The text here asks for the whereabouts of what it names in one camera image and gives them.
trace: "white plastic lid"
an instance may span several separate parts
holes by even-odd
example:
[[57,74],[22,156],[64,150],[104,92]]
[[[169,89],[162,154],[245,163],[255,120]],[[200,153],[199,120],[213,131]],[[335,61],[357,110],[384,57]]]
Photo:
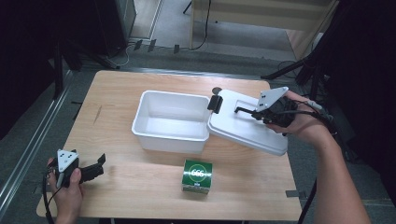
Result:
[[238,106],[255,110],[258,99],[228,90],[222,90],[219,96],[223,98],[223,102],[219,113],[212,113],[209,118],[207,128],[210,133],[273,155],[281,156],[286,153],[287,136],[268,129],[261,120],[255,120],[249,113],[234,113]]

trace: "gray floor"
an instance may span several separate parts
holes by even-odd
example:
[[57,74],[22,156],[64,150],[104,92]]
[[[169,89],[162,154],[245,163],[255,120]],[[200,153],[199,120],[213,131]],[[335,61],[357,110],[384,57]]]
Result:
[[[166,3],[170,2],[172,1],[164,0],[162,12],[165,11],[164,8],[169,7]],[[185,5],[177,7],[177,5],[173,4],[173,7],[169,8],[181,14],[189,1],[183,0],[180,2],[183,2]],[[180,46],[183,47],[181,43],[184,40],[181,40],[182,38],[180,37],[173,38],[171,34],[163,33],[160,35],[160,30],[163,28],[160,21],[163,21],[163,19],[161,19],[161,14],[159,15],[159,23],[157,23],[153,34],[153,38],[157,38],[159,47],[155,48],[152,52],[148,52],[148,46],[142,46],[139,50],[128,48],[129,62],[122,66],[121,70],[133,71],[135,69],[147,68],[144,71],[153,71],[152,69],[166,69],[168,71],[176,70],[185,74],[187,74],[188,71],[192,71],[197,75],[260,79],[260,75],[271,74],[279,67],[289,63],[282,63],[283,61],[292,60],[290,56],[292,52],[282,52],[287,51],[287,48],[290,46],[288,46],[287,40],[280,37],[277,37],[280,41],[279,43],[271,44],[271,46],[278,46],[277,48],[268,47],[268,49],[265,49],[266,47],[264,46],[263,53],[258,56],[254,56],[256,52],[251,51],[251,47],[245,49],[238,48],[238,50],[233,50],[231,53],[227,52],[226,49],[228,47],[226,47],[224,51],[216,49],[215,53],[211,52],[210,46],[212,44],[210,38],[208,42],[209,45],[205,50],[182,50],[180,53],[174,54],[172,48],[160,47],[169,47],[174,44],[180,44]],[[170,44],[165,44],[164,40],[169,40]],[[257,45],[264,45],[262,40],[255,41]],[[103,67],[85,57],[82,57],[82,59],[84,60],[84,66],[81,71],[72,73],[70,89],[64,98],[62,106],[49,126],[48,131],[45,133],[43,141],[39,144],[38,151],[33,156],[33,162],[27,167],[24,179],[15,192],[3,219],[0,220],[1,223],[45,223],[45,219],[43,217],[38,217],[35,213],[35,208],[41,197],[39,192],[37,192],[42,178],[41,173],[44,171],[43,169],[45,168],[48,157],[53,157],[54,152],[56,152],[58,148],[63,147],[67,135],[73,126],[73,117],[78,112],[78,105],[72,104],[72,102],[83,102],[94,74],[98,70],[103,69]],[[111,60],[115,63],[122,64],[127,62],[128,57],[125,52],[122,52],[119,56]],[[287,74],[287,76],[269,82],[272,87],[286,85],[300,94],[308,93],[309,85],[305,87],[297,86],[293,78],[289,78],[293,76],[294,74],[290,73]],[[1,162],[5,164],[0,171],[0,184],[2,186],[11,175],[14,166],[17,164],[26,146],[28,146],[40,120],[45,116],[48,107],[53,103],[52,94],[53,86],[50,86],[43,92],[40,98],[37,99],[29,111],[20,118],[8,136],[0,141]],[[297,190],[309,193],[316,176],[316,158],[311,146],[290,136],[289,158]],[[365,164],[349,163],[347,166],[373,223],[396,223],[396,209],[389,201],[389,196],[385,192],[378,174]],[[304,205],[305,201],[305,199],[301,199],[301,204]],[[313,212],[314,209],[311,208],[305,223],[312,223]],[[79,220],[79,223],[97,222],[97,218],[82,218]],[[256,221],[252,223],[278,224],[290,222]]]
[[[163,0],[159,18],[151,39],[157,46],[172,48],[190,44],[190,13],[183,10],[189,0]],[[193,45],[201,45],[205,36],[205,20],[194,24]],[[286,31],[282,29],[209,21],[207,39],[199,51],[265,58],[278,61],[295,60]]]
[[131,36],[151,39],[161,4],[162,0],[134,0],[136,18]]

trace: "cable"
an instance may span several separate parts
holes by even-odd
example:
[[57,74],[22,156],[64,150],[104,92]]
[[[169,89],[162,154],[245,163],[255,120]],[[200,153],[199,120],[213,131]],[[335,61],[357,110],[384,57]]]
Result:
[[303,65],[306,66],[307,68],[314,69],[317,67],[316,65],[311,66],[311,65],[307,64],[306,61],[308,61],[308,59],[304,58]]
[[[279,64],[277,65],[277,71],[280,70],[280,65],[281,65],[282,63],[295,63],[295,62],[294,62],[294,61],[284,61],[284,62],[281,62],[281,63],[279,63]],[[294,74],[294,77],[287,76],[287,75],[286,75],[287,73],[284,74],[284,76],[285,76],[285,77],[288,77],[288,78],[296,78],[296,77],[297,77],[296,72],[295,72],[294,70],[292,70],[292,72],[293,72],[293,74]]]
[[209,21],[210,5],[212,5],[212,0],[209,0],[209,7],[207,8],[206,23],[205,23],[205,38],[204,38],[204,41],[202,42],[202,44],[201,44],[200,46],[198,46],[197,48],[193,48],[193,49],[191,49],[191,50],[197,50],[197,49],[199,49],[199,48],[206,42],[206,38],[207,38],[207,22]]
[[309,193],[308,200],[306,201],[303,211],[301,212],[300,217],[298,219],[298,222],[297,222],[298,224],[303,224],[306,213],[308,212],[312,201],[314,201],[316,193],[317,193],[317,180],[315,179],[314,186],[312,186],[311,192]]
[[281,114],[306,114],[306,115],[311,115],[314,116],[314,112],[309,112],[309,111],[305,111],[305,110],[285,110],[282,112],[277,112],[278,115]]
[[[307,94],[303,94],[303,95],[301,95],[301,96],[303,96],[303,97],[309,97],[309,95],[310,95],[311,93],[307,93]],[[317,94],[317,96],[327,96],[327,95],[325,95],[325,94]]]
[[44,206],[46,208],[47,221],[48,221],[49,224],[54,224],[54,221],[52,219],[52,214],[50,213],[50,203],[49,203],[48,198],[47,198],[47,191],[46,191],[46,188],[47,188],[47,175],[48,174],[44,174],[43,183],[42,183],[41,188],[42,188],[42,193],[43,193]]
[[55,195],[59,192],[59,190],[61,190],[62,187],[60,187],[58,190],[56,190],[55,193],[52,194],[52,196],[49,198],[49,205],[50,205],[50,201],[52,201],[53,197],[55,197]]
[[318,112],[318,109],[315,108],[315,107],[313,107],[313,106],[312,106],[311,104],[309,104],[308,102],[297,101],[297,100],[293,100],[293,102],[295,102],[295,103],[297,103],[297,104],[299,104],[299,105],[306,105],[306,106],[308,106],[309,108],[313,109],[316,113],[319,113],[319,112]]
[[125,53],[126,53],[126,56],[127,56],[127,61],[126,61],[126,63],[114,63],[114,62],[112,62],[107,56],[106,56],[106,59],[107,59],[110,63],[113,63],[113,64],[116,65],[116,66],[124,66],[125,64],[127,64],[127,63],[129,62],[128,48],[130,48],[131,46],[133,46],[133,45],[130,45],[130,46],[128,46],[128,47],[125,49]]

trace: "person's right hand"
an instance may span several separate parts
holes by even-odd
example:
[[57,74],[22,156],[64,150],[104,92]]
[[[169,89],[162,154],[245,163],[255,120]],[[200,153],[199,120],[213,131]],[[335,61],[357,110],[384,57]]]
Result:
[[[76,168],[70,176],[69,188],[61,188],[54,196],[56,207],[58,209],[58,216],[56,223],[77,223],[79,211],[81,209],[82,198],[84,196],[84,188],[79,184],[81,179],[81,171]],[[49,173],[49,186],[54,194],[58,189],[56,188],[56,177],[54,173]]]
[[[309,101],[309,99],[292,91],[287,91],[285,96],[299,102]],[[299,104],[297,110],[314,111],[311,107],[304,104]],[[303,141],[314,145],[314,147],[320,146],[323,141],[328,140],[329,137],[332,138],[327,127],[321,121],[306,114],[296,114],[294,121],[287,128],[282,128],[275,124],[267,124],[267,127],[277,133],[292,133]]]

